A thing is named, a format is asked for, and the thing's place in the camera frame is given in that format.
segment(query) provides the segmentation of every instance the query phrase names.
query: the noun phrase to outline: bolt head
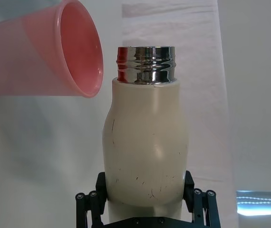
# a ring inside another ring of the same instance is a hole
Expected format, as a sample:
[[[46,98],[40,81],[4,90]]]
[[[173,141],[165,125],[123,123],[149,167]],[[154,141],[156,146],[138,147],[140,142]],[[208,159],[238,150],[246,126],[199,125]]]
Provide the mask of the bolt head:
[[[135,223],[135,224],[139,224],[139,223],[140,223],[140,221],[139,221],[137,218],[135,218],[135,219],[133,220],[133,223]]]
[[[200,192],[199,190],[197,190],[197,189],[196,189],[194,192],[195,192],[195,194],[197,194],[197,195],[200,195],[200,194],[201,194],[201,192]]]
[[[210,195],[210,196],[214,196],[215,195],[215,193],[213,193],[212,191],[209,191],[207,194]]]
[[[91,197],[97,196],[97,192],[96,192],[96,191],[93,191],[92,193],[90,193],[90,196],[91,196]]]
[[[84,195],[82,195],[82,194],[77,195],[77,199],[81,199],[83,197],[84,197]]]
[[[164,221],[165,221],[164,218],[158,218],[158,223],[163,224]]]

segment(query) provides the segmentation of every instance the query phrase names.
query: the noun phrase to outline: scratch mark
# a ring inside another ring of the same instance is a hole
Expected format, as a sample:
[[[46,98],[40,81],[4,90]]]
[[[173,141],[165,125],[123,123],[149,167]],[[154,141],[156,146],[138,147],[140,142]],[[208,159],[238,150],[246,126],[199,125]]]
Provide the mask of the scratch mark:
[[[152,197],[154,197],[155,198],[155,196],[154,196],[154,194],[153,194],[153,190],[151,189],[151,195],[152,195]]]
[[[113,132],[113,126],[115,125],[115,119],[113,119],[111,133]]]

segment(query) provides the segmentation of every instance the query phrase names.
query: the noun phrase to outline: cream-colored bottle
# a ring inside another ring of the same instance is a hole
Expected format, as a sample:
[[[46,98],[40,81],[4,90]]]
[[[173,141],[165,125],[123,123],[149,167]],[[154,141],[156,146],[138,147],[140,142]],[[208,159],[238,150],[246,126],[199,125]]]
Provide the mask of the cream-colored bottle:
[[[119,47],[103,131],[109,220],[179,219],[188,148],[174,47]]]

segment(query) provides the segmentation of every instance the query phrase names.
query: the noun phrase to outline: metal bottle neck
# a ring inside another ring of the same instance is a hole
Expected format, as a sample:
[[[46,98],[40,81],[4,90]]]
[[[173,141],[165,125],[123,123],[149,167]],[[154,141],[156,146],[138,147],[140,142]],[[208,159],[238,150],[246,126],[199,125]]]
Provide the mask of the metal bottle neck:
[[[128,84],[162,84],[174,82],[174,47],[119,47],[118,78]]]

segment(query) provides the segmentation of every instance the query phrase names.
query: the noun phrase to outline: bottle neck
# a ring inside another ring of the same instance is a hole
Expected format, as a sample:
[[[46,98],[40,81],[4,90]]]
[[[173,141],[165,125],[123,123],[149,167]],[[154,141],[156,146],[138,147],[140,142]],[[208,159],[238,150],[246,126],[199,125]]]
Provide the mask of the bottle neck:
[[[112,108],[131,112],[167,112],[180,108],[179,81],[159,85],[134,85],[112,81]]]

